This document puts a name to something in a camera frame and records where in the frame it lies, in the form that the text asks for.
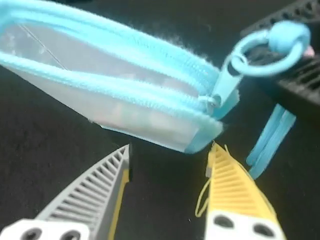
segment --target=pink object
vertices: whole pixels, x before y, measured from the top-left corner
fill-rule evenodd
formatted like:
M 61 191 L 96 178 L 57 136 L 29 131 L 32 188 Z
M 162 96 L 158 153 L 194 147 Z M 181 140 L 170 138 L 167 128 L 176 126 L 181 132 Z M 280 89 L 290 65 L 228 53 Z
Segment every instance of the pink object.
M 304 52 L 303 55 L 306 56 L 306 57 L 315 56 L 315 51 L 314 51 L 313 47 L 312 46 L 308 46 L 308 48 L 306 49 L 306 51 Z

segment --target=yellow string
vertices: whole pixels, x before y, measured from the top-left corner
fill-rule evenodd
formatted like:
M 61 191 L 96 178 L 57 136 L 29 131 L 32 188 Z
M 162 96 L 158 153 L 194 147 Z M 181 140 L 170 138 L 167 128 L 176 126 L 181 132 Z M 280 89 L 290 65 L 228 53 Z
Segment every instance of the yellow string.
M 202 216 L 202 214 L 204 214 L 204 212 L 206 211 L 206 208 L 208 206 L 208 202 L 209 202 L 209 199 L 206 198 L 206 200 L 204 201 L 203 203 L 203 206 L 201 207 L 201 209 L 199 210 L 200 208 L 200 203 L 201 203 L 201 200 L 203 198 L 203 195 L 206 191 L 206 189 L 208 188 L 209 184 L 210 184 L 210 181 L 211 181 L 211 178 L 209 178 L 206 183 L 204 184 L 202 190 L 200 191 L 200 194 L 199 194 L 199 197 L 198 197 L 198 201 L 196 202 L 196 206 L 195 206 L 195 211 L 194 211 L 194 214 L 197 218 L 200 218 Z

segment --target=zipper pull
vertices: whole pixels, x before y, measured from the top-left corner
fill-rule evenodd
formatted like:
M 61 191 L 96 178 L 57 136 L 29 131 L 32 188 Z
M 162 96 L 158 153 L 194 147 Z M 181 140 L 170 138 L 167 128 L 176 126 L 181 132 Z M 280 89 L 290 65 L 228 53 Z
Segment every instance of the zipper pull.
M 223 106 L 244 76 L 269 77 L 291 68 L 303 56 L 310 45 L 310 39 L 311 33 L 307 26 L 293 21 L 280 21 L 270 30 L 260 30 L 244 37 L 235 45 L 222 65 L 210 96 L 213 106 Z M 272 52 L 284 57 L 267 65 L 249 65 L 245 54 L 257 46 L 266 44 Z
M 238 87 L 244 75 L 235 70 L 232 66 L 232 59 L 237 58 L 245 65 L 248 61 L 242 54 L 231 53 L 226 57 L 218 79 L 214 85 L 211 97 L 215 107 L 220 108 L 225 104 L 231 93 Z

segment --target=light blue zipper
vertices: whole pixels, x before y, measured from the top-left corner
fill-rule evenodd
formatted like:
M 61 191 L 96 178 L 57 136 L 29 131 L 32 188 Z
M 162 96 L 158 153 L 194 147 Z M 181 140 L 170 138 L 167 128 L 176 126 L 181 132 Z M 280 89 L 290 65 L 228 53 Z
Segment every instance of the light blue zipper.
M 191 121 L 200 119 L 201 124 L 211 121 L 205 104 L 196 97 L 150 83 L 107 77 L 86 72 L 74 72 L 33 60 L 0 52 L 0 64 L 35 76 L 101 93 L 142 107 L 152 108 Z
M 180 80 L 196 89 L 200 95 L 212 91 L 219 75 L 216 67 L 186 50 L 95 14 L 38 0 L 1 2 L 2 17 L 6 18 L 7 23 L 49 26 L 142 68 Z M 128 52 L 107 45 L 106 40 L 116 46 L 134 48 L 148 57 L 136 59 Z

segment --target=ribbed plastic surface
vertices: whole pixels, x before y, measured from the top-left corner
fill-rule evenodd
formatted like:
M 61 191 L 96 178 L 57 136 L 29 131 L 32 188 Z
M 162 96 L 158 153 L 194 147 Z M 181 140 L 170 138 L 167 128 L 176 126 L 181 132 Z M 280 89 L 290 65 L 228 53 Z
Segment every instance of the ribbed plastic surface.
M 211 168 L 208 213 L 225 211 L 278 223 L 276 214 L 247 171 L 222 147 L 208 155 Z
M 320 1 L 298 0 L 247 27 L 241 32 L 241 35 L 246 36 L 254 31 L 270 28 L 276 22 L 282 20 L 293 20 L 302 23 L 310 23 L 313 21 L 318 21 L 319 19 Z
M 126 145 L 74 180 L 36 219 L 83 223 L 90 229 L 90 239 L 106 240 L 123 178 L 128 182 L 128 175 L 129 145 Z

